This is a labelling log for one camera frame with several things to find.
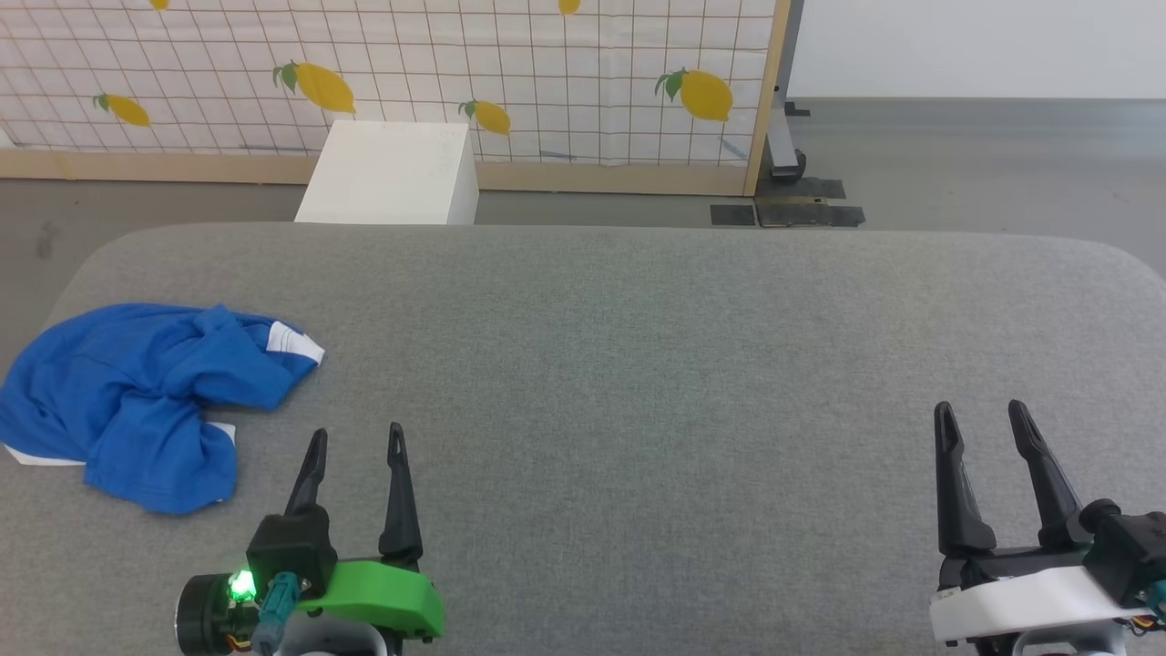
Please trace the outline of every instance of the lemon print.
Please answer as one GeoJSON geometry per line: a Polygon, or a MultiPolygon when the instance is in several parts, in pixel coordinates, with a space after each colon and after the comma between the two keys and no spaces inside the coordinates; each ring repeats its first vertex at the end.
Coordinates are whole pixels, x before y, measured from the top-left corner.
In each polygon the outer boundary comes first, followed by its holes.
{"type": "Polygon", "coordinates": [[[478,125],[498,134],[510,134],[510,114],[506,110],[485,100],[470,100],[457,106],[458,113],[465,110],[465,115],[478,117],[478,125]]]}
{"type": "Polygon", "coordinates": [[[107,112],[112,111],[113,115],[120,118],[129,125],[149,127],[149,114],[146,113],[146,110],[143,110],[138,103],[134,103],[124,96],[114,96],[112,93],[93,96],[93,106],[100,106],[107,112]]]}
{"type": "Polygon", "coordinates": [[[676,92],[680,91],[680,101],[694,117],[704,120],[729,120],[732,91],[719,77],[702,70],[680,69],[660,76],[656,80],[656,93],[660,92],[661,84],[669,100],[675,100],[676,92]]]}
{"type": "Polygon", "coordinates": [[[300,83],[303,97],[322,108],[330,112],[357,113],[352,90],[340,76],[328,69],[308,62],[302,64],[292,62],[272,69],[272,83],[279,86],[280,79],[292,91],[295,91],[296,83],[300,83]]]}

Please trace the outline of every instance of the white grid panel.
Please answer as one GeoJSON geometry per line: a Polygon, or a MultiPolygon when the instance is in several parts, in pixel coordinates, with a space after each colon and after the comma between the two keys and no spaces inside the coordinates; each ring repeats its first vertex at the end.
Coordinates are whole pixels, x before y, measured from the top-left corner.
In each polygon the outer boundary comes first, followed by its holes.
{"type": "Polygon", "coordinates": [[[167,8],[0,0],[0,127],[31,149],[304,155],[338,118],[469,121],[489,161],[745,165],[774,10],[773,0],[577,0],[568,15],[559,0],[154,1],[167,8]],[[290,62],[295,91],[272,72],[290,62]],[[354,115],[305,97],[304,63],[343,79],[354,115]],[[728,84],[728,120],[694,118],[683,84],[674,100],[655,91],[681,68],[728,84]],[[149,126],[119,118],[120,99],[94,106],[101,93],[136,103],[149,126]],[[461,105],[475,100],[471,119],[461,105]],[[505,111],[508,134],[485,129],[500,127],[487,104],[505,111]]]}

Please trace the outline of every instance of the white box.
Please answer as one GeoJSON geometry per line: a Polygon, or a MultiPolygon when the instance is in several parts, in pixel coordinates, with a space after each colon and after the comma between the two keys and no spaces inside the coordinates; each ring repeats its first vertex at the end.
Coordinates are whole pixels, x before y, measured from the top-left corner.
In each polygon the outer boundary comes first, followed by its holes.
{"type": "Polygon", "coordinates": [[[337,120],[295,219],[470,225],[477,209],[468,125],[337,120]]]}

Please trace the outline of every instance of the wooden baseboard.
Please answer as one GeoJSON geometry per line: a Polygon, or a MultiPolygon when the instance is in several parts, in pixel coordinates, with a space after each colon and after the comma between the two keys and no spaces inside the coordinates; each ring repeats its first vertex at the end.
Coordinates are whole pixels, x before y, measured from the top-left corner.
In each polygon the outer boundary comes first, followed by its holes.
{"type": "MultiPolygon", "coordinates": [[[[0,150],[0,177],[307,184],[316,157],[0,150]]],[[[482,189],[739,196],[744,167],[477,162],[482,189]]]]}

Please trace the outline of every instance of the gray table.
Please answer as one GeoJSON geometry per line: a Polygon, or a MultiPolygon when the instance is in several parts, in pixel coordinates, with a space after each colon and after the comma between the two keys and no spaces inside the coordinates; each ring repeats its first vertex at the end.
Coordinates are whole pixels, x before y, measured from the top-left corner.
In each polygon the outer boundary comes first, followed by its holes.
{"type": "Polygon", "coordinates": [[[417,655],[942,651],[940,400],[1002,544],[1039,525],[1011,398],[1084,501],[1166,507],[1166,284],[1095,244],[194,225],[99,251],[52,320],[120,301],[280,316],[328,357],[273,415],[213,414],[239,428],[240,479],[194,516],[0,459],[0,654],[176,653],[183,583],[241,564],[318,426],[321,502],[354,557],[375,552],[405,425],[448,612],[417,655]]]}

